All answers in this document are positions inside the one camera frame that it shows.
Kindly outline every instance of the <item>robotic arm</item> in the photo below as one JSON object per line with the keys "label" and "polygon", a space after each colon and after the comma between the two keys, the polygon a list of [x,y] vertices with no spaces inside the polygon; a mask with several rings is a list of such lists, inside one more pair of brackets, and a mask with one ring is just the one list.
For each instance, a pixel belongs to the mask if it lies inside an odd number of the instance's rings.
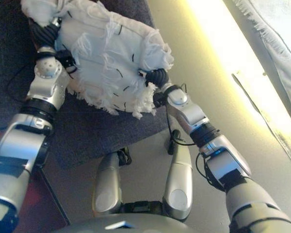
{"label": "robotic arm", "polygon": [[35,78],[20,112],[0,139],[0,232],[12,232],[17,225],[30,173],[46,160],[53,120],[65,100],[69,83],[52,47],[60,21],[56,18],[44,28],[37,24],[31,27],[37,46]]}
{"label": "robotic arm", "polygon": [[230,231],[291,232],[289,217],[250,178],[251,171],[245,159],[211,125],[201,108],[170,82],[162,86],[161,90],[166,97],[168,112],[199,147],[199,152],[205,159],[206,178],[226,193]]}

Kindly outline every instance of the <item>black rubber joint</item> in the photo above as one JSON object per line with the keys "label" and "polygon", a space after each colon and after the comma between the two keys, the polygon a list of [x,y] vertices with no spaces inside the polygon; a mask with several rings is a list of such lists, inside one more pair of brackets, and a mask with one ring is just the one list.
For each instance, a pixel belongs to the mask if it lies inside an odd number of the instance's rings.
{"label": "black rubber joint", "polygon": [[146,74],[145,79],[161,89],[169,80],[165,69],[156,69]]}
{"label": "black rubber joint", "polygon": [[201,148],[219,135],[221,135],[220,131],[213,127],[210,122],[207,122],[194,130],[190,137]]}
{"label": "black rubber joint", "polygon": [[40,99],[31,99],[24,103],[20,109],[20,113],[34,115],[35,117],[41,118],[53,123],[57,109],[49,102]]}

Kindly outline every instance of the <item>wire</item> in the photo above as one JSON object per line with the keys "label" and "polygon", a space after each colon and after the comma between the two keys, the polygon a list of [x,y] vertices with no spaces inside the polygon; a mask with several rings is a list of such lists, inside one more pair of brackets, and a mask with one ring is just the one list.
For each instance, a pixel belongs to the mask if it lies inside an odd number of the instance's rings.
{"label": "wire", "polygon": [[177,144],[179,144],[179,145],[182,145],[182,146],[196,146],[195,143],[191,143],[191,144],[180,143],[180,142],[178,142],[178,141],[174,138],[174,136],[173,136],[173,134],[172,134],[172,132],[171,132],[171,128],[170,128],[170,122],[169,122],[169,116],[168,116],[168,107],[167,107],[167,106],[166,106],[166,118],[167,118],[167,124],[168,124],[168,130],[169,130],[170,138],[171,138],[175,143],[177,143]]}
{"label": "wire", "polygon": [[208,180],[207,176],[205,176],[205,175],[204,175],[204,174],[199,170],[199,168],[198,168],[197,160],[198,160],[198,158],[199,158],[200,155],[201,155],[201,153],[198,153],[198,155],[196,156],[195,166],[196,166],[196,169],[197,169],[198,173],[199,173],[202,177],[204,177],[206,180]]}
{"label": "wire", "polygon": [[9,87],[12,83],[12,81],[28,66],[30,65],[31,62],[28,62],[27,64],[23,65],[14,75],[13,77],[9,80],[9,82],[7,83],[6,87],[5,87],[5,91],[6,91],[6,94],[13,100],[17,101],[17,102],[20,102],[20,103],[24,103],[25,101],[23,100],[19,100],[17,98],[15,98],[9,91]]}
{"label": "wire", "polygon": [[187,92],[187,89],[186,89],[186,83],[181,84],[181,86],[180,86],[181,89],[182,89],[183,86],[184,86],[184,88],[185,88],[185,93],[188,93],[188,92]]}

